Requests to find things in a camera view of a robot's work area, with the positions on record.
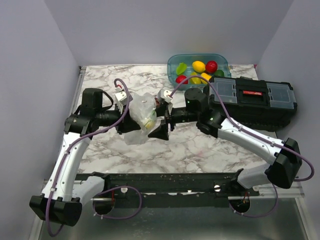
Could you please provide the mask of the clear plastic lemon-print bag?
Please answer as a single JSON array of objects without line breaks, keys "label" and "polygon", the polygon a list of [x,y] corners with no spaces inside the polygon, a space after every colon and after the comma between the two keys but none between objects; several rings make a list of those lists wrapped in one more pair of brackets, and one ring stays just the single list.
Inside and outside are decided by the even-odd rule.
[{"label": "clear plastic lemon-print bag", "polygon": [[149,139],[148,134],[155,127],[157,122],[156,100],[150,93],[139,95],[132,93],[132,100],[129,104],[129,115],[140,127],[124,135],[124,142],[127,145],[141,145]]}]

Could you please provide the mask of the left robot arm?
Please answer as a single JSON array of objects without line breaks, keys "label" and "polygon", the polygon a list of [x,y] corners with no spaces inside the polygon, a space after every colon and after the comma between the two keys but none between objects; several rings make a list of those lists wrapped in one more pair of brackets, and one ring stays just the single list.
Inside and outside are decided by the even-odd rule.
[{"label": "left robot arm", "polygon": [[80,161],[93,136],[119,126],[129,115],[131,95],[126,86],[111,98],[113,110],[103,107],[107,93],[99,88],[87,88],[81,104],[64,123],[60,153],[53,172],[39,196],[33,195],[30,208],[51,229],[51,223],[73,227],[80,219],[83,206],[92,197],[107,197],[119,187],[111,187],[107,174],[93,172],[81,186],[74,188]]}]

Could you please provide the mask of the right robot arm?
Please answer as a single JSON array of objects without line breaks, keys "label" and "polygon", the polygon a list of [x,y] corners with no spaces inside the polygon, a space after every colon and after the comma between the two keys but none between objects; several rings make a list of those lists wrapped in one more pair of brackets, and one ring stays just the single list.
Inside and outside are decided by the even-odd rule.
[{"label": "right robot arm", "polygon": [[169,131],[175,124],[195,122],[204,134],[233,142],[256,154],[265,164],[250,169],[239,169],[223,186],[236,196],[241,196],[248,189],[265,184],[273,184],[282,189],[289,189],[302,165],[298,143],[288,138],[276,139],[252,130],[218,108],[211,108],[207,95],[198,88],[190,88],[184,93],[185,107],[173,108],[171,91],[161,89],[157,96],[160,111],[160,126],[148,137],[161,140],[169,139]]}]

